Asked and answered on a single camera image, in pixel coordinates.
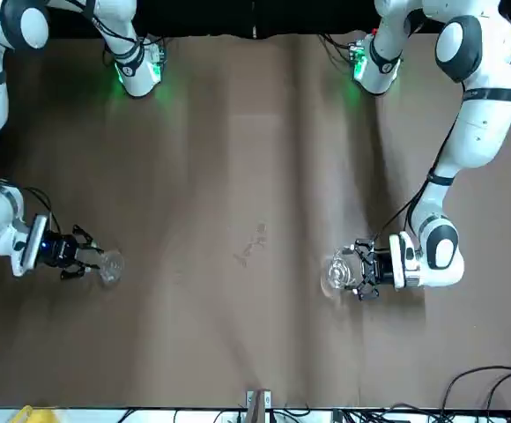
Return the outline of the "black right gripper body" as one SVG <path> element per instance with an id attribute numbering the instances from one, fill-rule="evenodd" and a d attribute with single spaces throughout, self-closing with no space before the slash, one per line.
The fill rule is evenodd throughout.
<path id="1" fill-rule="evenodd" d="M 45 233 L 39 247 L 39 263 L 70 267 L 76 262 L 78 242 L 71 234 Z"/>

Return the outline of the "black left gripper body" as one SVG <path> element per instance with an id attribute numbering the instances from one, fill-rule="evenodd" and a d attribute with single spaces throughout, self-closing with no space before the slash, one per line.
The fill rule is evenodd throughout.
<path id="1" fill-rule="evenodd" d="M 388 250 L 374 252 L 374 277 L 376 283 L 392 282 L 392 261 Z"/>

